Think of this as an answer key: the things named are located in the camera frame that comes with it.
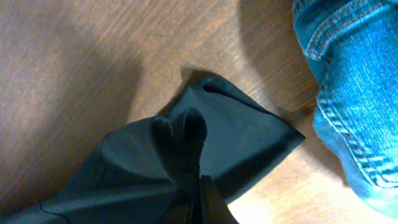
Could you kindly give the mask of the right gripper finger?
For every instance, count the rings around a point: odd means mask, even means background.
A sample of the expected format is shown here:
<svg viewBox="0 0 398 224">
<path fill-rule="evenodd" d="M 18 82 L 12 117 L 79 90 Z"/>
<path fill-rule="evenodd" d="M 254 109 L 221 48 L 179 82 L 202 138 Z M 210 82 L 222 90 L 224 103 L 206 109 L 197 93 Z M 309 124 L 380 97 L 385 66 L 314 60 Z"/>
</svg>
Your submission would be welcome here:
<svg viewBox="0 0 398 224">
<path fill-rule="evenodd" d="M 209 175 L 199 181 L 201 217 L 205 224 L 238 224 Z"/>
</svg>

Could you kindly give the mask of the black pants with red waistband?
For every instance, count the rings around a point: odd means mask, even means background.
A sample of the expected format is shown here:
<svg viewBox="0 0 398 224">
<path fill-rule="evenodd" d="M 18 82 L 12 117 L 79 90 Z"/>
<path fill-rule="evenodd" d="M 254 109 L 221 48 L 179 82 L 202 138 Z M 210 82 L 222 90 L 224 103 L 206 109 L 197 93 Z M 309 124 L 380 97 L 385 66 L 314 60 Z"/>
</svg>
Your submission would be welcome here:
<svg viewBox="0 0 398 224">
<path fill-rule="evenodd" d="M 108 133 L 60 194 L 4 223 L 202 223 L 199 181 L 227 206 L 304 140 L 221 77 L 191 84 L 162 115 Z"/>
</svg>

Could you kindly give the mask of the blue denim jeans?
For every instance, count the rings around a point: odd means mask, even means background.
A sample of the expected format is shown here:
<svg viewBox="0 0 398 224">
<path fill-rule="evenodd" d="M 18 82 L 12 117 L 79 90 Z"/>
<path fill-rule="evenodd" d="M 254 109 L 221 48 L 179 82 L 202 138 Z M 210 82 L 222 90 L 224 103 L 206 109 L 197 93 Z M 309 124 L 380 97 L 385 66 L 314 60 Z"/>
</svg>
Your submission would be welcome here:
<svg viewBox="0 0 398 224">
<path fill-rule="evenodd" d="M 295 0 L 319 84 L 313 127 L 368 206 L 397 218 L 397 1 Z"/>
</svg>

